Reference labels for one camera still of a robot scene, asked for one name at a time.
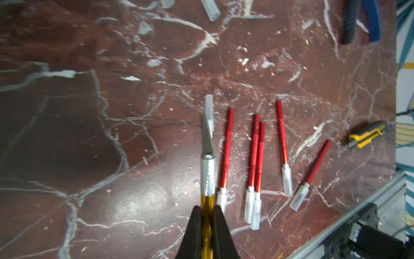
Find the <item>translucent white knife cap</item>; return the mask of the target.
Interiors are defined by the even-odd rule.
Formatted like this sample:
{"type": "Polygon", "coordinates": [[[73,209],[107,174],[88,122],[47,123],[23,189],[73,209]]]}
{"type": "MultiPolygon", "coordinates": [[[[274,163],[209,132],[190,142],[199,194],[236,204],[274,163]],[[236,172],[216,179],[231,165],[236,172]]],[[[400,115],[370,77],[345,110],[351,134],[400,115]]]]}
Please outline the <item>translucent white knife cap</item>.
{"type": "Polygon", "coordinates": [[[215,2],[215,0],[201,0],[202,6],[211,22],[216,21],[221,12],[215,2]]]}

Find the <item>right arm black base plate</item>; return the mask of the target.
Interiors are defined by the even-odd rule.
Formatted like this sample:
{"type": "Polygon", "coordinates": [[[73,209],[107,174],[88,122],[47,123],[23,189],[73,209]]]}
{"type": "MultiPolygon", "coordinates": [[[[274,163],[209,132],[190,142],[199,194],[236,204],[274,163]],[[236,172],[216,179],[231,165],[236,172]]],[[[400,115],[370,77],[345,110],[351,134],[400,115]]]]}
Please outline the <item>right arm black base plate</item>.
{"type": "Polygon", "coordinates": [[[350,239],[353,225],[362,223],[378,229],[377,210],[376,204],[369,203],[330,234],[322,243],[325,253],[322,259],[361,259],[355,251],[356,238],[350,239]]]}

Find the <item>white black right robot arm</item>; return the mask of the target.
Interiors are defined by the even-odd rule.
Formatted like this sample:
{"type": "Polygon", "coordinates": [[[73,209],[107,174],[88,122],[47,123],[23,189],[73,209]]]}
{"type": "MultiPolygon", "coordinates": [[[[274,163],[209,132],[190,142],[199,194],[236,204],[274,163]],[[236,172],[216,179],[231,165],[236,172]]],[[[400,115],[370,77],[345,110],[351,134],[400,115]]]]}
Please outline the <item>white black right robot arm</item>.
{"type": "Polygon", "coordinates": [[[349,236],[351,250],[363,259],[413,259],[414,243],[403,241],[371,226],[355,223],[349,236]]]}

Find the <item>red carving knife capped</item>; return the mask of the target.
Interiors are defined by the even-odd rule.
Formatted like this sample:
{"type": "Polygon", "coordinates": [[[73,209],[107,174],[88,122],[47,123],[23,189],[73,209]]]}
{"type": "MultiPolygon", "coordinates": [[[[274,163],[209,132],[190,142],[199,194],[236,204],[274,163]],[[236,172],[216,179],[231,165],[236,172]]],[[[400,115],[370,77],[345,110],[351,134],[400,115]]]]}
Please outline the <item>red carving knife capped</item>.
{"type": "Polygon", "coordinates": [[[205,96],[205,115],[207,117],[207,123],[209,125],[210,137],[213,137],[214,133],[214,118],[213,118],[213,95],[205,96]]]}

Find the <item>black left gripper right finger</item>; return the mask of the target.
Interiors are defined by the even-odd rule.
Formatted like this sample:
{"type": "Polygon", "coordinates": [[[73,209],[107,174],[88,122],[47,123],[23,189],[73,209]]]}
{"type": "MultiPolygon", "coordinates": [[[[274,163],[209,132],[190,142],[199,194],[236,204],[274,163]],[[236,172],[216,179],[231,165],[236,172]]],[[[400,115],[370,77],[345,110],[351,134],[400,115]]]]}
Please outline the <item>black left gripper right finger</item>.
{"type": "Polygon", "coordinates": [[[222,208],[216,205],[212,216],[213,259],[240,259],[222,208]]]}

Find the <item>gold carving knife capped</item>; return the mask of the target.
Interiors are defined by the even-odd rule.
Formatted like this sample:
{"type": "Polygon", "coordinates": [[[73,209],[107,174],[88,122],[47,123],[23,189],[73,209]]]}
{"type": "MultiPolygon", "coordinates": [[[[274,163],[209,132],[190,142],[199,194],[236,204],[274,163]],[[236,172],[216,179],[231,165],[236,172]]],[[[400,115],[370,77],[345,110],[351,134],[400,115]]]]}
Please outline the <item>gold carving knife capped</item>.
{"type": "Polygon", "coordinates": [[[214,148],[210,134],[207,113],[203,113],[201,154],[201,217],[202,217],[202,250],[201,258],[212,259],[212,215],[215,195],[215,160],[214,148]]]}

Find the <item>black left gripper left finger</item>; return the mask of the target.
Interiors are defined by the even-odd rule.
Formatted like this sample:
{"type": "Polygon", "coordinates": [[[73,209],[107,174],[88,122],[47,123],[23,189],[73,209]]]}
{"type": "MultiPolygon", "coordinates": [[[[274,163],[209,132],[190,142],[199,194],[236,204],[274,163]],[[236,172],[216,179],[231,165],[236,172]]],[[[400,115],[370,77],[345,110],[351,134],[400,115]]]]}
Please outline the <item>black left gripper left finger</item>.
{"type": "Polygon", "coordinates": [[[201,207],[195,206],[189,218],[181,246],[175,259],[201,259],[202,215],[201,207]]]}

